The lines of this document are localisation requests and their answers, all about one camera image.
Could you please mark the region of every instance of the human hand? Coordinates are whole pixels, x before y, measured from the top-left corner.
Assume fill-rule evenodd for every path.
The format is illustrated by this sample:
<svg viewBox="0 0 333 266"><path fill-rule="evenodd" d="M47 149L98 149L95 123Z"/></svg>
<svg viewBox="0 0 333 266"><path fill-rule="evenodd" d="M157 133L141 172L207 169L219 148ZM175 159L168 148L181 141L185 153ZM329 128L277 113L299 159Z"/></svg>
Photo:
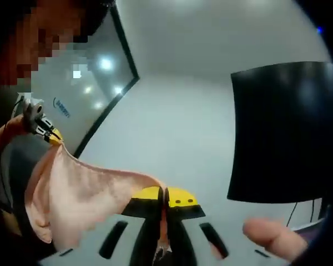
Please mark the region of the human hand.
<svg viewBox="0 0 333 266"><path fill-rule="evenodd" d="M307 242L300 235L266 218L248 219L243 225L243 233L266 251L289 262L307 248Z"/></svg>

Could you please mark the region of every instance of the finger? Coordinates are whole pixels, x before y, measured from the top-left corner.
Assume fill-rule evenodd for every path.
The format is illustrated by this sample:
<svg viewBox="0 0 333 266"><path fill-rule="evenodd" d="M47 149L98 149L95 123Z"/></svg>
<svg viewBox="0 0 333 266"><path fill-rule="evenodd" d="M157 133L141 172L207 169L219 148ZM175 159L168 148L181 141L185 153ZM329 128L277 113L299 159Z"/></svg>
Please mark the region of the finger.
<svg viewBox="0 0 333 266"><path fill-rule="evenodd" d="M243 233L254 243L290 262L307 248L307 242L301 236L279 222L264 218L248 219L243 225Z"/></svg>

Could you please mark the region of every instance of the ceiling light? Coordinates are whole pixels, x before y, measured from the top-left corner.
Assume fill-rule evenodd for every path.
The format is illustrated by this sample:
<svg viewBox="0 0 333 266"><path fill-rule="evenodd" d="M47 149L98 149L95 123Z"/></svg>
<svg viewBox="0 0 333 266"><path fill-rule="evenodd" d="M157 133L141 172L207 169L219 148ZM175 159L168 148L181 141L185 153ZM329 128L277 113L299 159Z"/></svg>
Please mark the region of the ceiling light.
<svg viewBox="0 0 333 266"><path fill-rule="evenodd" d="M122 92L122 87L120 87L120 86L115 87L116 94L120 94L121 92Z"/></svg>
<svg viewBox="0 0 333 266"><path fill-rule="evenodd" d="M82 73L80 71L73 71L73 79L80 79L82 77Z"/></svg>
<svg viewBox="0 0 333 266"><path fill-rule="evenodd" d="M104 70L111 70L113 67L113 63L109 59L102 59L101 60L101 68Z"/></svg>
<svg viewBox="0 0 333 266"><path fill-rule="evenodd" d="M91 86L90 87L86 87L84 93L85 94L89 94L89 93L91 93L91 91L92 91Z"/></svg>
<svg viewBox="0 0 333 266"><path fill-rule="evenodd" d="M102 104L101 102L98 102L98 103L96 103L96 104L94 105L94 108L95 108L95 109L101 109L102 106L103 106L103 104Z"/></svg>

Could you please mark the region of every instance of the pink fabric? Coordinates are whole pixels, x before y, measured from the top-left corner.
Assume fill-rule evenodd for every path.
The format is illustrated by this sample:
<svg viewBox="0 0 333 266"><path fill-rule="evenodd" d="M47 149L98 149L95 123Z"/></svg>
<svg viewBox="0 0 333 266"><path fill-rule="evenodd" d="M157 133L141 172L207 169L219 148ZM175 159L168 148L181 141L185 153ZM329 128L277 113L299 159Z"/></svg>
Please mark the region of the pink fabric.
<svg viewBox="0 0 333 266"><path fill-rule="evenodd" d="M26 211L36 235L63 250L76 247L84 231L121 213L134 193L150 186L165 187L141 173L87 165L60 145L34 168L25 192Z"/></svg>

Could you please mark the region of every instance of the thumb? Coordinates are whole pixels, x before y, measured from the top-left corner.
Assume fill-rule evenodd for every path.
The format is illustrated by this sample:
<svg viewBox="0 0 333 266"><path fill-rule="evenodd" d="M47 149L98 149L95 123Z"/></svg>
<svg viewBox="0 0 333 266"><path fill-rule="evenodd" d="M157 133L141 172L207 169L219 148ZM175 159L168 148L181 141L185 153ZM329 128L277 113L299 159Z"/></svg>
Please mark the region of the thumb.
<svg viewBox="0 0 333 266"><path fill-rule="evenodd" d="M290 262L307 248L307 242L301 236L281 223L265 218L245 221L243 233L255 244Z"/></svg>

